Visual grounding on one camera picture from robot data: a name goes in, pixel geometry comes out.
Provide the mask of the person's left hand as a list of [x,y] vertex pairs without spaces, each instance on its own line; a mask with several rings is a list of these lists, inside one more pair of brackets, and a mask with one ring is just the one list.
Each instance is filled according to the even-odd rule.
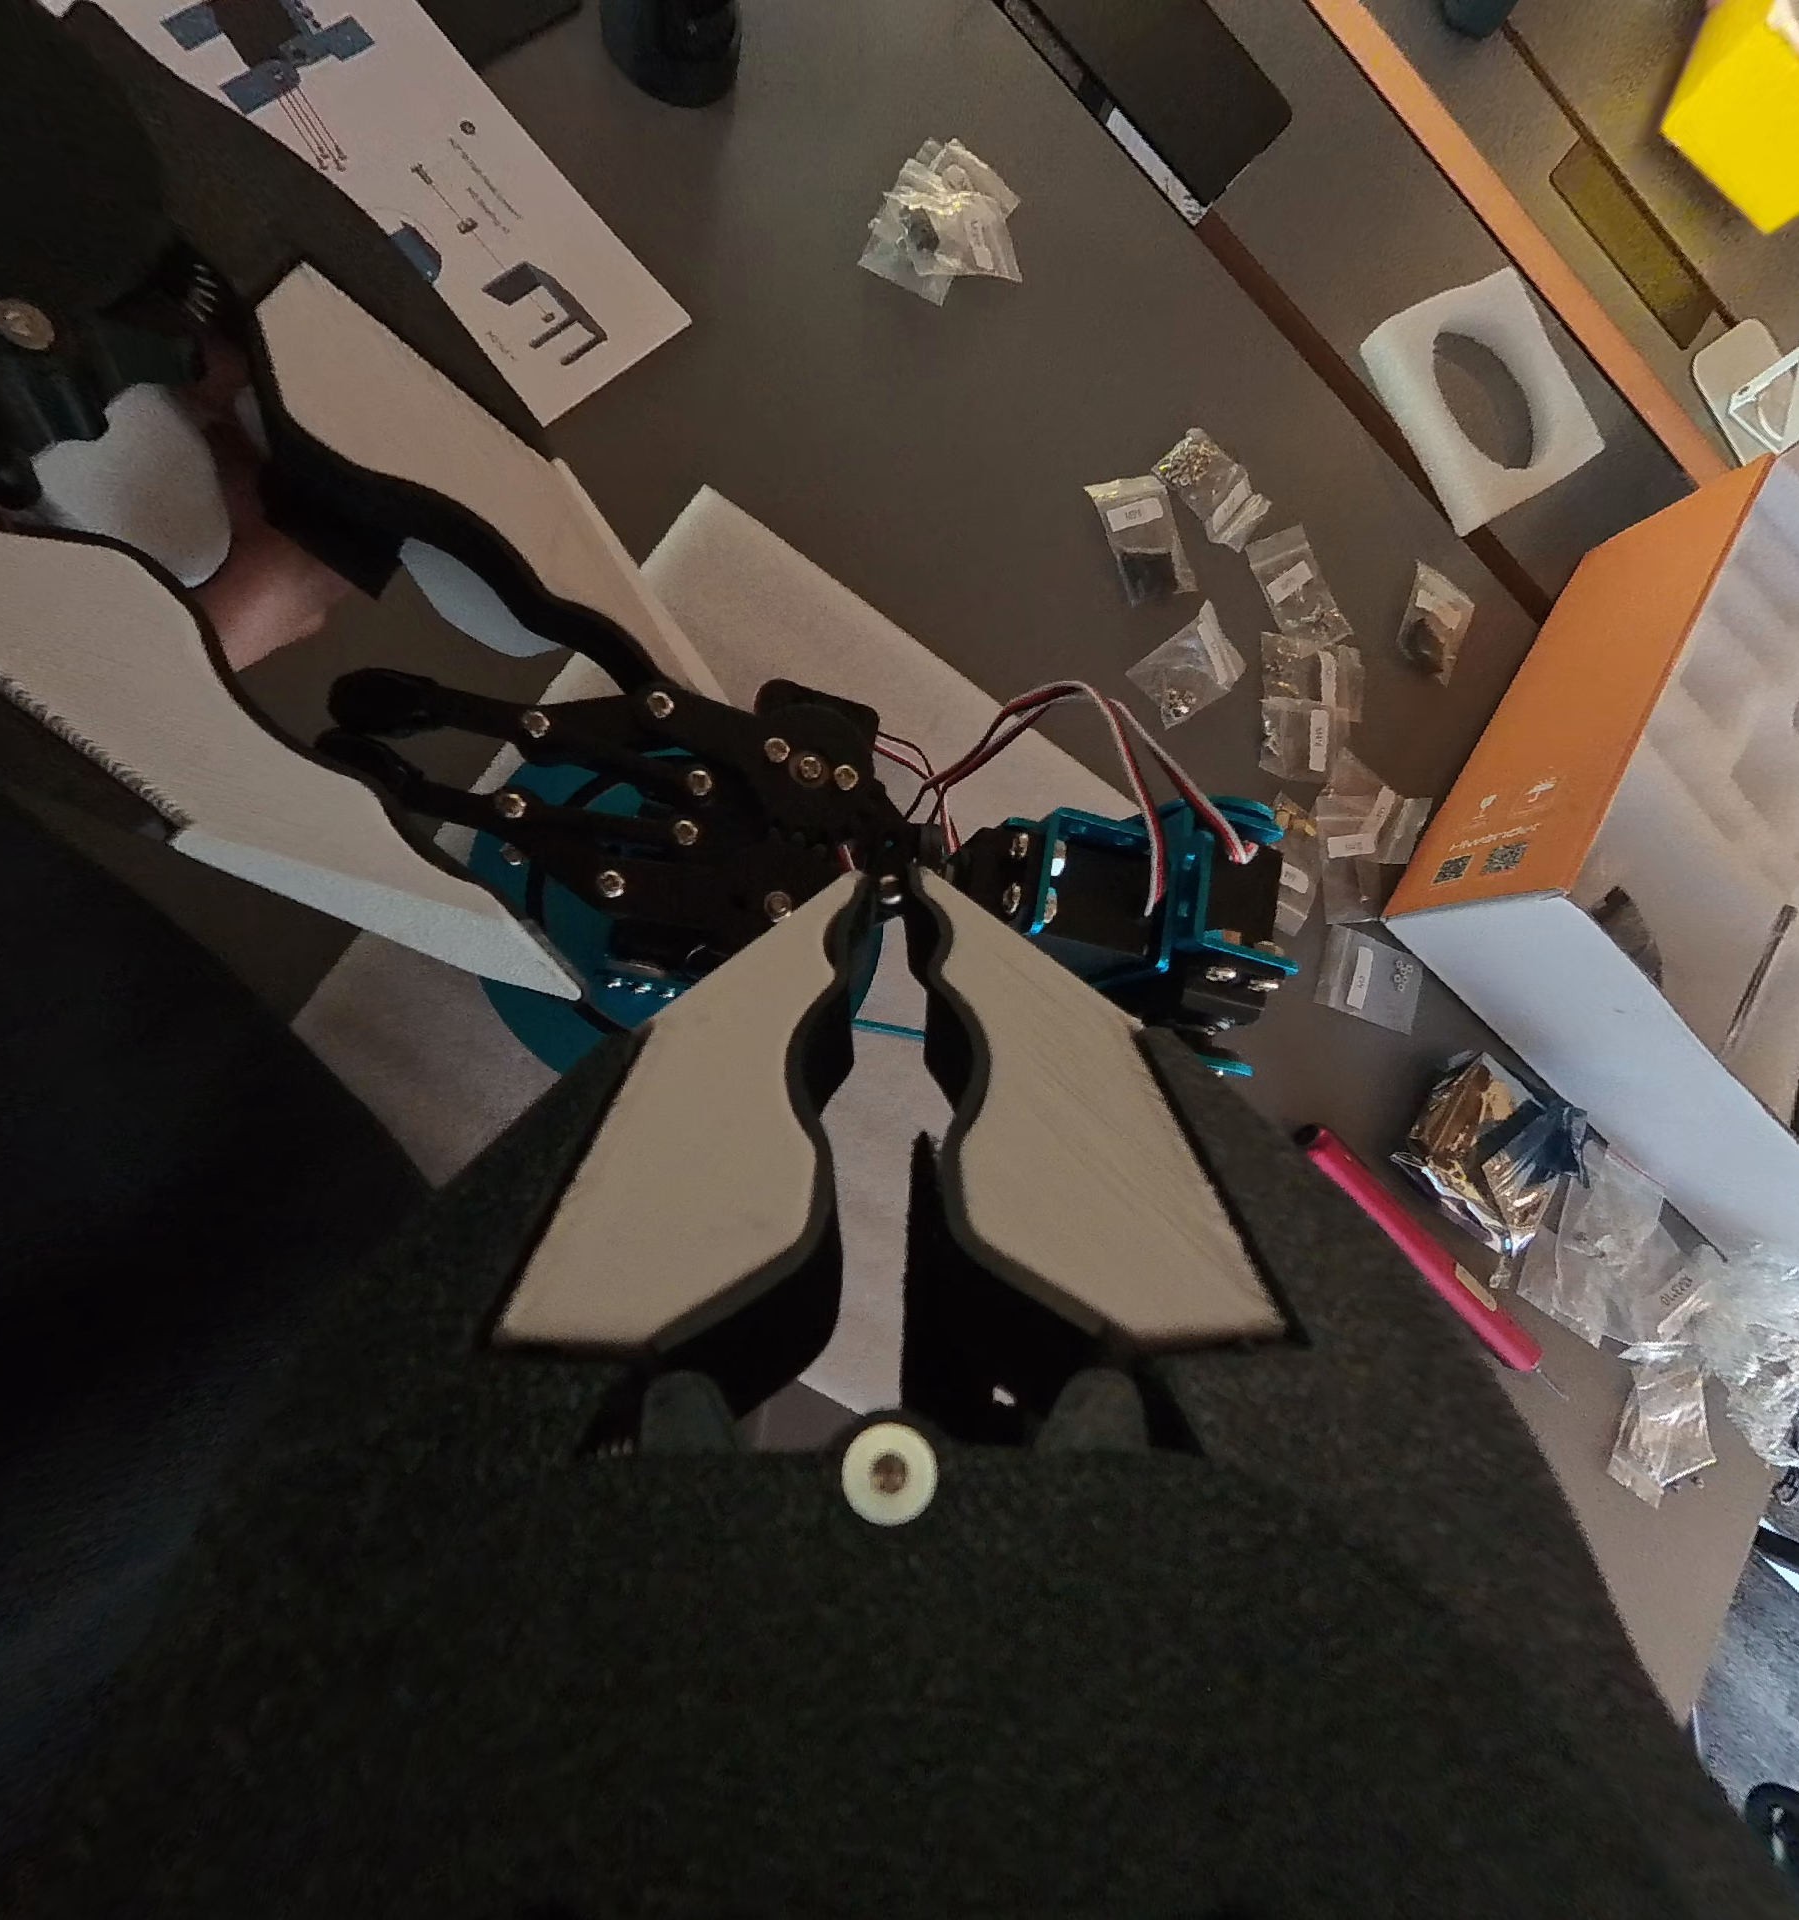
[[259,490],[265,457],[237,410],[247,387],[245,362],[217,334],[207,334],[201,349],[201,378],[181,391],[181,408],[211,451],[231,542],[195,597],[227,666],[239,673],[315,635],[353,587],[271,524]]

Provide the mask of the black cylindrical flask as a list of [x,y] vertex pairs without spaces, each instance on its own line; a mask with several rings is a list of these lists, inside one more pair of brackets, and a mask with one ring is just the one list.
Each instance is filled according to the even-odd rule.
[[735,83],[735,1],[601,1],[599,23],[613,65],[661,103],[709,107]]

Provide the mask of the orange cardboard sleeve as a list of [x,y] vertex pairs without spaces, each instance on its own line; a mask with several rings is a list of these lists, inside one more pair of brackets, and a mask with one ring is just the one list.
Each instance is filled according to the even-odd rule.
[[1573,891],[1772,472],[1756,455],[1583,558],[1391,894],[1403,948],[1431,960],[1443,922]]

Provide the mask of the blue toy robot arm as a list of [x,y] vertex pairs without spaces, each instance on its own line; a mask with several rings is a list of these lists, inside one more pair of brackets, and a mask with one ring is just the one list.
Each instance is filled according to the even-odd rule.
[[[877,771],[905,816],[939,827],[945,839],[945,852],[917,855],[903,881],[923,876],[949,881],[1113,1006],[1139,1018],[1131,1006],[1103,991],[1103,984],[1123,971],[1137,976],[1149,965],[1143,924],[1161,901],[1165,878],[1159,808],[1187,799],[1207,827],[1229,844],[1231,859],[1247,862],[1247,852],[1227,817],[1209,808],[1219,796],[1195,793],[1191,778],[1167,771],[1169,796],[1151,796],[1141,771],[1141,759],[1151,748],[1141,727],[1115,701],[1103,705],[1101,714],[1135,787],[1135,808],[1125,817],[1053,805],[1039,816],[1007,816],[993,826],[959,830],[945,808],[951,781],[935,775],[917,748],[887,734],[881,722]],[[495,881],[501,899],[519,908],[527,920],[527,908],[517,899],[519,867],[475,850],[473,839],[471,867],[477,878]],[[899,914],[901,885],[895,901],[877,899],[877,922]],[[607,924],[599,916],[559,890],[551,890],[547,901],[549,929],[539,929],[529,920],[527,924],[545,934],[553,952],[571,965],[583,996],[567,1001],[501,981],[489,981],[485,994],[507,1030],[557,1072],[573,1067],[603,1040],[643,1026],[741,950],[695,979],[635,971],[629,962],[603,958]],[[1173,1022],[1161,1026],[1181,1033]],[[1223,1044],[1223,1032],[1215,1033],[1213,1041],[1215,1048],[1193,1046],[1221,1072],[1243,1074],[1245,1066]]]

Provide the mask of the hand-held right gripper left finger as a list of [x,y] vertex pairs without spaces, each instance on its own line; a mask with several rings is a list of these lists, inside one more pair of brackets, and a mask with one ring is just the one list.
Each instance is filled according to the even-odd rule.
[[853,1069],[857,891],[829,884],[647,1019],[495,1322],[505,1347],[793,1378],[841,1301],[823,1111]]

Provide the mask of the white parts box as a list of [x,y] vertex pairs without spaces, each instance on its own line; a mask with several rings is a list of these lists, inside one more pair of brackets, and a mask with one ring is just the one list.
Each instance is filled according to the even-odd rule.
[[1443,922],[1421,960],[1704,1238],[1799,1257],[1799,474],[1752,505],[1567,896]]

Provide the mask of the black desk panel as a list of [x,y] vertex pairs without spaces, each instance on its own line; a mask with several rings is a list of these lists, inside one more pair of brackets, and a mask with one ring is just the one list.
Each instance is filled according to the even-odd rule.
[[1293,122],[1203,1],[1001,1],[999,11],[1187,226]]

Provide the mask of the printed instruction sheet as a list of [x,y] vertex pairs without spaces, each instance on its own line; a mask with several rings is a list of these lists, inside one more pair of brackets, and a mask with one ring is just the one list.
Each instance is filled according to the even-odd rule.
[[547,425],[689,326],[413,1],[105,1],[383,230]]

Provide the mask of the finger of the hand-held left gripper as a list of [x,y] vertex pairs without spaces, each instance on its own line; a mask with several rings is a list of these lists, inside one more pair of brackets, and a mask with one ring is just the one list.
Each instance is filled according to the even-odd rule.
[[501,652],[723,697],[571,468],[309,263],[257,301],[255,398],[271,476],[333,554],[403,566]]
[[193,862],[465,974],[583,996],[487,884],[255,715],[193,597],[117,539],[0,530],[0,696],[147,803]]

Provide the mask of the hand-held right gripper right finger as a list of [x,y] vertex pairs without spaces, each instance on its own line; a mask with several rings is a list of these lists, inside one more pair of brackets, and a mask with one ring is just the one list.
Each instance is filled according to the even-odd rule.
[[979,1356],[961,1305],[1011,1301],[1131,1356],[1291,1333],[1131,1016],[943,878],[911,881],[907,958],[947,1107],[933,1211],[951,1244],[909,1248],[907,1376]]

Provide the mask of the small clear parts bag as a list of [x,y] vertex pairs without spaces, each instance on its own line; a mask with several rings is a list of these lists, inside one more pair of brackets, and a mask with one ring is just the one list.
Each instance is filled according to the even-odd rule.
[[957,137],[927,137],[865,227],[861,271],[939,310],[961,281],[1021,283],[1019,195]]
[[1682,1291],[1653,1337],[1631,1343],[1631,1392],[1607,1476],[1647,1508],[1716,1461],[1708,1400],[1776,1476],[1799,1473],[1799,1257],[1756,1242],[1724,1253],[1698,1246]]
[[1519,1296],[1593,1347],[1657,1339],[1676,1308],[1684,1257],[1662,1208],[1660,1190],[1625,1155],[1589,1147],[1555,1228],[1525,1256]]

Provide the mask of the brown wooden desk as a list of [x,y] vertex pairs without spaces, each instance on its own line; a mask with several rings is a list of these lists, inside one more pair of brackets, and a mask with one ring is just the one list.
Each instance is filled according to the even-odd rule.
[[1799,346],[1799,218],[1754,231],[1658,134],[1708,4],[1309,11],[1692,483],[1738,462],[1690,364],[1738,324]]

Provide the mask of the thin metal tool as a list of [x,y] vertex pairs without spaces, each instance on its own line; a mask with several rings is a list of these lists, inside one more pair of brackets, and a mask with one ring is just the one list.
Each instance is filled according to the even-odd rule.
[[1744,1036],[1748,1032],[1750,1019],[1758,1008],[1760,996],[1768,981],[1768,976],[1774,968],[1774,960],[1784,946],[1790,929],[1799,920],[1799,906],[1790,898],[1782,899],[1774,911],[1772,924],[1768,926],[1766,937],[1758,950],[1754,965],[1750,968],[1746,981],[1736,996],[1730,1016],[1726,1019],[1726,1030],[1720,1044],[1720,1060],[1728,1061],[1740,1050]]

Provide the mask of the white foam packing piece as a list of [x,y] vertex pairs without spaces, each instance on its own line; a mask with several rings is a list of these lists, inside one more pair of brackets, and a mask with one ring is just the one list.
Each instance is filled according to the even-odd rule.
[[[1493,354],[1529,411],[1533,453],[1521,466],[1489,455],[1439,389],[1441,338]],[[1369,382],[1409,444],[1457,535],[1469,535],[1597,460],[1605,441],[1551,344],[1523,278],[1511,267],[1419,300],[1359,346]]]

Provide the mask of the yellow box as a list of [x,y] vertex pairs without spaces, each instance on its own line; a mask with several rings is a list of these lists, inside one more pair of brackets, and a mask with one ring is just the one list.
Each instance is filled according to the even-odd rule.
[[1660,137],[1754,231],[1799,218],[1799,1],[1708,4]]

